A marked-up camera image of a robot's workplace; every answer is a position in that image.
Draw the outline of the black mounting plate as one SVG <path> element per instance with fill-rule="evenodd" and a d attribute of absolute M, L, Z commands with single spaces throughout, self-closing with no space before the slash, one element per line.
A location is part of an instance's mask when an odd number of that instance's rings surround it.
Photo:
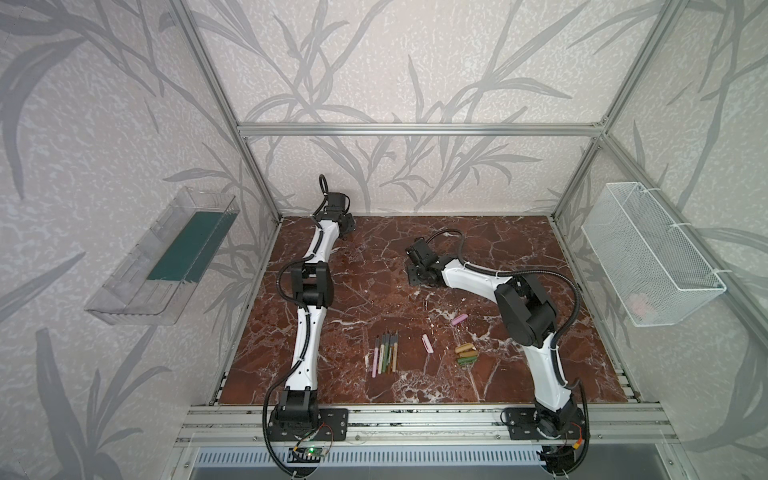
<path fill-rule="evenodd" d="M 545 433 L 539 426 L 534 407 L 504 408 L 499 419 L 507 428 L 511 440 L 575 442 L 579 438 L 583 438 L 588 430 L 588 422 L 580 408 L 566 423 L 561 433 Z"/>
<path fill-rule="evenodd" d="M 345 408 L 321 408 L 314 422 L 289 425 L 280 424 L 272 414 L 268 420 L 265 436 L 270 441 L 297 442 L 312 438 L 320 441 L 343 441 L 349 427 L 349 410 Z"/>

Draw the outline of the orange brown pen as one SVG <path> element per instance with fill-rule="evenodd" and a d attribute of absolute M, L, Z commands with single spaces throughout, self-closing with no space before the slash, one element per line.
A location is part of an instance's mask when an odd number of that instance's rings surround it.
<path fill-rule="evenodd" d="M 395 334 L 391 334 L 390 337 L 389 337 L 388 350 L 387 350 L 387 354 L 388 354 L 387 355 L 387 366 L 386 366 L 387 373 L 391 373 L 392 370 L 393 370 L 393 366 L 392 365 L 393 365 L 394 348 L 395 348 L 396 340 L 397 340 L 396 335 Z"/>

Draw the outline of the green pen cap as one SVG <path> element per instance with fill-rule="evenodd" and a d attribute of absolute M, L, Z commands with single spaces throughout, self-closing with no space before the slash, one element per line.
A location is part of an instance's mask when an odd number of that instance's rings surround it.
<path fill-rule="evenodd" d="M 478 360 L 477 356 L 461 357 L 457 359 L 457 364 L 460 366 L 472 365 Z"/>

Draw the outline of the clear plastic wall tray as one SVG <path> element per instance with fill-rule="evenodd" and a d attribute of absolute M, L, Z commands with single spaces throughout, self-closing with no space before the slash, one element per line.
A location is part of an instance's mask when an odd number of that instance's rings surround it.
<path fill-rule="evenodd" d="M 85 311 L 112 326 L 177 323 L 239 213 L 234 194 L 181 188 Z"/>

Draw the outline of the tan pen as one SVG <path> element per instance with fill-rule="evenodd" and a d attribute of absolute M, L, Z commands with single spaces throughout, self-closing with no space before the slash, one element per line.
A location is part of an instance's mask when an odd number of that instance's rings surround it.
<path fill-rule="evenodd" d="M 393 357 L 393 365 L 392 365 L 393 366 L 393 370 L 392 370 L 393 373 L 397 372 L 398 346 L 399 346 L 399 335 L 397 333 L 395 333 L 395 335 L 396 335 L 397 340 L 396 340 L 395 348 L 394 348 L 394 357 Z"/>

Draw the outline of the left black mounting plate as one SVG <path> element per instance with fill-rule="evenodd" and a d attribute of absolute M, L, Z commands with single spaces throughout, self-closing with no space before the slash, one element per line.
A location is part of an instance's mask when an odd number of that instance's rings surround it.
<path fill-rule="evenodd" d="M 321 408 L 314 422 L 289 425 L 280 424 L 272 414 L 268 420 L 265 436 L 270 441 L 297 442 L 312 438 L 320 441 L 343 441 L 349 427 L 349 410 L 345 408 Z"/>

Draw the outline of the pink pen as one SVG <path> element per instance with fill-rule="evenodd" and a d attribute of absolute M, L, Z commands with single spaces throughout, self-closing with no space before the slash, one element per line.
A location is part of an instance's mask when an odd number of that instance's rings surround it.
<path fill-rule="evenodd" d="M 381 338 L 377 337 L 374 344 L 371 377 L 376 378 L 379 371 L 379 355 L 380 355 Z"/>

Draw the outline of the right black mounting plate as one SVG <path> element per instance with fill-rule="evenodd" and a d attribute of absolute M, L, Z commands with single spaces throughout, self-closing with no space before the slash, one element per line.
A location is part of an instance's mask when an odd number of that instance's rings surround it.
<path fill-rule="evenodd" d="M 588 422 L 580 408 L 566 423 L 561 433 L 545 433 L 539 426 L 534 407 L 504 408 L 499 419 L 507 428 L 511 440 L 575 442 L 579 438 L 583 438 L 588 430 Z"/>

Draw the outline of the light pink pen cap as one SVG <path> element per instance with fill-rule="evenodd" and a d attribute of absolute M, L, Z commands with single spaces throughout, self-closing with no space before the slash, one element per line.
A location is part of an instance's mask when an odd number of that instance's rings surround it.
<path fill-rule="evenodd" d="M 422 343 L 423 343 L 423 346 L 424 346 L 426 352 L 428 354 L 433 354 L 434 353 L 434 349 L 433 349 L 433 346 L 431 344 L 431 341 L 428 338 L 428 335 L 427 334 L 423 334 L 421 336 L 421 339 L 422 339 Z"/>

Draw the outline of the green circuit board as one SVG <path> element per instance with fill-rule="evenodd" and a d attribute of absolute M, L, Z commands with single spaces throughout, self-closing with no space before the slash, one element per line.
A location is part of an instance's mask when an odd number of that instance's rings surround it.
<path fill-rule="evenodd" d="M 330 446 L 294 446 L 288 452 L 288 460 L 291 463 L 319 463 L 330 453 Z"/>

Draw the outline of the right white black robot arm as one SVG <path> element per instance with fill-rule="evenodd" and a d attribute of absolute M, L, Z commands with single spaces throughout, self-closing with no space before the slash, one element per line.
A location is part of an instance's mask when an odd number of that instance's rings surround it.
<path fill-rule="evenodd" d="M 412 286 L 446 287 L 473 293 L 494 302 L 508 336 L 522 346 L 533 383 L 535 425 L 540 434 L 555 439 L 579 412 L 573 399 L 576 387 L 567 382 L 558 342 L 575 323 L 581 294 L 568 277 L 551 270 L 492 270 L 472 264 L 461 255 L 440 255 L 429 241 L 418 238 L 406 249 L 406 268 Z M 574 305 L 569 318 L 556 326 L 554 300 L 539 281 L 540 275 L 556 277 L 572 290 Z"/>

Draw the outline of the dark green pen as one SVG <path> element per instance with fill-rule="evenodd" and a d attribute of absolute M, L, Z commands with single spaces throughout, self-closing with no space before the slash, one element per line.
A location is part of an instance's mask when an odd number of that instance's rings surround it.
<path fill-rule="evenodd" d="M 382 343 L 382 361 L 381 361 L 381 373 L 384 374 L 388 371 L 390 347 L 391 347 L 392 335 L 387 333 Z"/>

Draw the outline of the tan pen cap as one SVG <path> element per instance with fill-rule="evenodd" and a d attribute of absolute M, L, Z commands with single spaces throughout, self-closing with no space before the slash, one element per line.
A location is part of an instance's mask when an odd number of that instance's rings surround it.
<path fill-rule="evenodd" d="M 472 343 L 466 343 L 455 348 L 457 354 L 464 353 L 466 351 L 474 350 L 475 347 Z"/>

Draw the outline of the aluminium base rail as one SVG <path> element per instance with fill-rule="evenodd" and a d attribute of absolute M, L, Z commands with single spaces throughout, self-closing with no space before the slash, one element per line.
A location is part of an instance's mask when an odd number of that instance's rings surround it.
<path fill-rule="evenodd" d="M 394 445 L 545 445 L 533 427 L 501 422 L 502 404 L 347 405 L 335 446 Z M 665 411 L 654 403 L 592 404 L 588 407 L 591 443 L 674 444 L 679 441 Z M 176 447 L 262 446 L 262 410 L 255 406 L 192 407 L 176 436 Z"/>

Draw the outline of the magenta pink pen cap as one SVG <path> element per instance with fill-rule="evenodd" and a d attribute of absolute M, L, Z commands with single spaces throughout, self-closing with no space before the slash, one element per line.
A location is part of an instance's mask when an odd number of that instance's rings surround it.
<path fill-rule="evenodd" d="M 467 314 L 461 314 L 461 315 L 459 315 L 459 316 L 457 316 L 457 317 L 455 317 L 454 319 L 451 320 L 451 325 L 452 326 L 457 326 L 457 325 L 461 324 L 462 322 L 464 322 L 467 318 L 468 318 Z"/>

